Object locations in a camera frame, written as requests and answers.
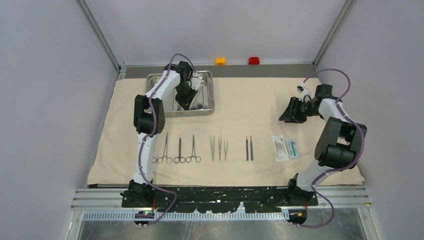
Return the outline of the wire mesh steel basket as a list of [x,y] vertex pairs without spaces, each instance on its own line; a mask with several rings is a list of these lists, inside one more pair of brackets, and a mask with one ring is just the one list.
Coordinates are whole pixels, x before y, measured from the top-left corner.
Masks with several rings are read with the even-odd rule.
[[[183,118],[183,117],[199,117],[199,116],[208,116],[211,115],[214,112],[215,109],[215,97],[214,97],[214,83],[212,78],[212,73],[210,71],[198,71],[198,72],[207,72],[210,79],[209,79],[209,100],[210,100],[210,108],[203,109],[203,110],[184,110],[177,102],[177,110],[171,111],[171,112],[165,112],[164,111],[164,104],[163,104],[163,111],[164,111],[164,117],[165,118]],[[137,95],[134,100],[134,113],[136,111],[141,111],[145,113],[151,113],[151,109],[149,107],[148,99],[147,97],[139,97],[142,96],[141,94]]]

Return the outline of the green white packet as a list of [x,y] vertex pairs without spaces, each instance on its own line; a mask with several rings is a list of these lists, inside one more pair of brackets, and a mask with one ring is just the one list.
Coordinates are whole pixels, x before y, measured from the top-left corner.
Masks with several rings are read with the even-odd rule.
[[288,157],[290,160],[298,159],[300,157],[299,147],[295,139],[289,139],[285,141],[288,151]]

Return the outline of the white sterile pouch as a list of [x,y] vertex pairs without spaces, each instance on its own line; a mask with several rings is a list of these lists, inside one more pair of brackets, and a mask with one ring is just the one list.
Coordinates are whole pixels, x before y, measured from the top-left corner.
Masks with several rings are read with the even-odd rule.
[[271,140],[274,145],[275,149],[275,155],[276,155],[276,161],[282,162],[282,161],[288,161],[289,153],[286,146],[286,142],[283,135],[272,135]]

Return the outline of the steel scalpel handle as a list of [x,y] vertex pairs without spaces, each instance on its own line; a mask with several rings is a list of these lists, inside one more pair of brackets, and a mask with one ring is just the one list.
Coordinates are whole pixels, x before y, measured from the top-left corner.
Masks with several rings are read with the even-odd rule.
[[250,140],[249,140],[249,147],[250,147],[250,161],[254,160],[254,150],[253,150],[253,140],[252,140],[252,136],[250,136]]
[[246,161],[249,161],[249,138],[246,136],[245,139],[245,152],[246,152]]

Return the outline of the steel tweezers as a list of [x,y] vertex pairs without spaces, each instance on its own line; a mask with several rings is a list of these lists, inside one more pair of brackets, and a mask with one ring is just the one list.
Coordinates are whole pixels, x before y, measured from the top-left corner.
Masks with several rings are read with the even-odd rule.
[[218,160],[221,161],[222,139],[218,137]]
[[227,140],[224,141],[224,160],[227,160],[227,154],[228,154],[228,145],[229,142]]
[[209,140],[210,140],[211,160],[214,161],[214,159],[215,159],[215,136],[210,135]]

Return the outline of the beige cloth wrap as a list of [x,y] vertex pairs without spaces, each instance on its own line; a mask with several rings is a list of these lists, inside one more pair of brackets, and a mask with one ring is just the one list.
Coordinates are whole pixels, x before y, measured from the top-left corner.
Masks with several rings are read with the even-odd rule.
[[[185,186],[284,186],[296,173],[304,171],[315,159],[314,151],[325,121],[318,116],[305,123],[279,121],[291,97],[297,96],[298,78],[216,77],[213,79],[215,108],[207,116],[167,118],[158,136],[156,157],[163,154],[168,133],[168,155],[178,155],[179,136],[182,155],[191,155],[192,136],[201,162],[154,164],[156,185]],[[87,182],[93,184],[126,185],[136,169],[138,134],[133,124],[134,101],[145,92],[144,78],[117,81],[96,157]],[[210,135],[215,136],[212,161]],[[300,157],[276,161],[271,136],[283,135],[284,140],[297,141]],[[246,136],[249,161],[246,161]],[[253,161],[250,157],[250,136]],[[221,161],[218,139],[221,137]],[[224,141],[228,141],[227,159]]]

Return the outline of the short steel scissors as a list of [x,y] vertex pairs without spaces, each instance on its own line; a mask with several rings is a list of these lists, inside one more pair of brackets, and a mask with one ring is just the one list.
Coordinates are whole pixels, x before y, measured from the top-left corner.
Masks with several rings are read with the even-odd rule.
[[182,154],[182,137],[181,136],[179,136],[179,138],[178,138],[178,149],[177,150],[178,150],[177,156],[173,159],[173,162],[175,164],[186,163],[187,160]]

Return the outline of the long steel forceps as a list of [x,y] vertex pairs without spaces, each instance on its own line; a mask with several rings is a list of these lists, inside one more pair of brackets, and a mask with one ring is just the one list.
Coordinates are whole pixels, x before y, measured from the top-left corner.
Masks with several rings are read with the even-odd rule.
[[153,158],[154,164],[163,164],[163,163],[171,164],[173,162],[173,159],[168,156],[168,138],[169,138],[169,134],[166,133],[162,156],[154,157]]

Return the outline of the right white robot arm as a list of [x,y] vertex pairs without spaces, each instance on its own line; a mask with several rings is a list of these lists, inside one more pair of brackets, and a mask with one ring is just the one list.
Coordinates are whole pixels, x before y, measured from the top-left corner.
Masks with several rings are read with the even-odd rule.
[[310,201],[316,187],[335,172],[352,169],[363,151],[367,127],[347,114],[340,99],[332,95],[332,86],[320,84],[315,93],[300,83],[299,97],[291,97],[279,120],[302,124],[308,117],[319,116],[325,126],[314,150],[314,160],[288,182],[285,199],[291,205]]

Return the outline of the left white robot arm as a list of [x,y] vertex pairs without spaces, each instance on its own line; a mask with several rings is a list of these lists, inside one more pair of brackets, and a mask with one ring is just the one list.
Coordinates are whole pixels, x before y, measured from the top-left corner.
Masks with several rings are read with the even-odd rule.
[[133,124],[138,134],[138,153],[132,180],[121,193],[122,207],[148,207],[153,202],[153,157],[158,135],[166,124],[164,99],[175,94],[175,101],[187,111],[201,84],[194,72],[189,62],[169,63],[154,87],[135,97]]

